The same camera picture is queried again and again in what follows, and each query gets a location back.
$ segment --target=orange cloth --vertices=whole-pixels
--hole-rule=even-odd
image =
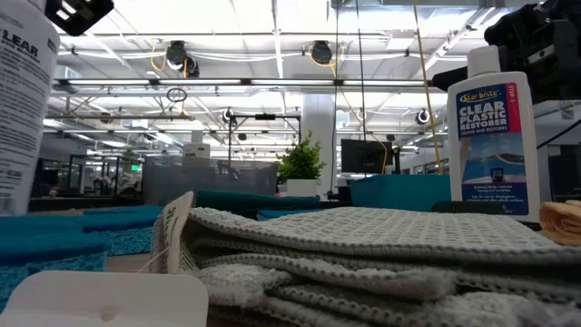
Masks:
[[[539,212],[543,232],[555,243],[581,246],[581,202],[543,203]]]

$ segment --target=towel tag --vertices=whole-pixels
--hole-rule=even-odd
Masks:
[[[190,253],[182,244],[182,230],[192,210],[193,192],[188,192],[163,208],[163,233],[167,254],[167,273],[187,273],[195,270]]]

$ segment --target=ceiling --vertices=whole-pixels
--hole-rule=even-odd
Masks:
[[[477,0],[418,0],[419,30],[422,53],[433,74],[466,65],[469,50],[484,46],[483,33],[498,18],[525,2],[506,2],[508,7],[481,8]],[[181,78],[167,64],[156,70],[151,61],[163,66],[163,52],[172,40],[183,40],[187,50],[200,67],[200,78],[270,78],[270,79],[333,79],[329,67],[314,64],[309,48],[316,40],[329,43],[334,58],[339,48],[337,76],[339,79],[421,80],[423,78],[418,36],[413,7],[395,3],[382,5],[378,0],[343,1],[336,24],[337,6],[327,0],[117,0],[115,9],[79,37],[61,34],[57,78],[64,78],[64,67],[84,79],[109,78]],[[49,115],[87,116],[110,113],[128,115],[131,119],[114,119],[108,124],[88,119],[53,119],[47,130],[79,130],[87,144],[94,140],[115,140],[128,144],[124,148],[178,151],[180,144],[190,141],[190,135],[166,133],[171,140],[147,141],[141,134],[88,133],[96,130],[126,130],[131,121],[139,121],[153,130],[224,130],[222,115],[227,108],[236,114],[297,114],[302,110],[306,93],[330,93],[316,87],[257,86],[190,86],[184,90],[189,97],[181,104],[170,104],[166,87],[75,87],[76,93],[53,91]],[[124,94],[113,97],[93,94]],[[447,95],[430,89],[432,110],[438,115],[437,128],[444,131]],[[358,111],[362,104],[359,88],[345,88],[337,97],[338,111]],[[536,111],[555,111],[560,103],[545,103]],[[427,126],[415,123],[415,115],[427,107],[423,87],[373,88],[365,92],[367,127],[371,131],[423,131]],[[188,119],[173,119],[184,112]],[[360,131],[354,114],[348,115],[338,131]],[[560,112],[545,114],[542,124],[566,124]],[[282,120],[248,120],[240,127],[244,131],[283,131],[285,134],[248,134],[245,141],[236,141],[240,158],[257,155],[273,158],[272,151],[282,151],[281,144],[292,142],[292,123]],[[204,142],[212,144],[212,156],[223,157],[225,134],[206,134]],[[340,137],[359,137],[341,134]],[[430,140],[413,135],[399,136],[402,145],[429,146]],[[252,145],[264,145],[258,151]],[[99,143],[99,148],[111,148]]]

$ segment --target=green plant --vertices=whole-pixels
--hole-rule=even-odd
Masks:
[[[319,162],[320,142],[311,144],[312,132],[299,144],[293,144],[286,154],[277,155],[281,160],[279,172],[282,181],[289,179],[317,179],[320,171],[327,165]]]

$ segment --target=potted plant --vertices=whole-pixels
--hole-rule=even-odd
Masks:
[[[288,196],[315,196],[320,171],[326,163],[319,162],[320,142],[312,144],[312,132],[299,144],[293,144],[286,154],[277,155],[281,160],[279,172],[287,182]]]

